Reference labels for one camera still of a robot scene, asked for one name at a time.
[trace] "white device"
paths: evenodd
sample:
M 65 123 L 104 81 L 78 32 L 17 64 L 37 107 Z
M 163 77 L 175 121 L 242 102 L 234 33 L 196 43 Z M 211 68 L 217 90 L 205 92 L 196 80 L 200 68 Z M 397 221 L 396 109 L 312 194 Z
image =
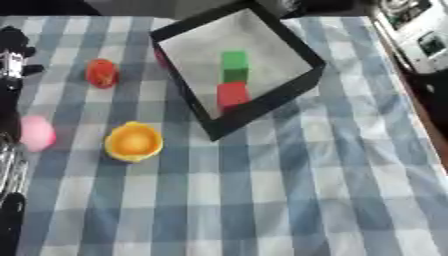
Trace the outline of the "white device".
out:
M 448 70 L 448 0 L 379 0 L 374 24 L 404 67 Z

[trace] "pink ball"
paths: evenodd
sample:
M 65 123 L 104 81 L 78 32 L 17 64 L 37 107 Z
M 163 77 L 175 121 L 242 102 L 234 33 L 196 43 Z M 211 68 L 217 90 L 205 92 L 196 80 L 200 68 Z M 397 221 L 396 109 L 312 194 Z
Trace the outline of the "pink ball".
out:
M 39 152 L 56 141 L 53 126 L 41 116 L 22 117 L 22 137 L 20 142 L 31 152 Z

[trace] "red cube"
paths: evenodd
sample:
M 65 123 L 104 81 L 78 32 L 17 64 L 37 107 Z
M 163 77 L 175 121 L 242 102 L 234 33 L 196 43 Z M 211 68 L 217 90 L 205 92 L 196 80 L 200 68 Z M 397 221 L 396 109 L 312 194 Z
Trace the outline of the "red cube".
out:
M 218 85 L 218 107 L 221 113 L 225 113 L 239 104 L 249 101 L 246 84 L 232 82 Z

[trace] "orange bowl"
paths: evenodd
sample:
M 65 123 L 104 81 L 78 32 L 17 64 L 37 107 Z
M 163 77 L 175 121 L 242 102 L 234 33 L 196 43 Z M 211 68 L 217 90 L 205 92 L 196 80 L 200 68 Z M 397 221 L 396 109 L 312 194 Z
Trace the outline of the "orange bowl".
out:
M 106 152 L 113 158 L 137 163 L 162 150 L 159 132 L 147 124 L 128 122 L 112 130 L 106 138 Z

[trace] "green block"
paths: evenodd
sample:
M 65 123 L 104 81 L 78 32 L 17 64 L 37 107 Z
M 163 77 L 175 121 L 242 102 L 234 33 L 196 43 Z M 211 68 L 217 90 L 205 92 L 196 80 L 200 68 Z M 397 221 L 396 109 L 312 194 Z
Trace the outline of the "green block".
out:
M 224 83 L 245 82 L 249 75 L 249 64 L 244 51 L 228 51 L 221 54 L 222 80 Z

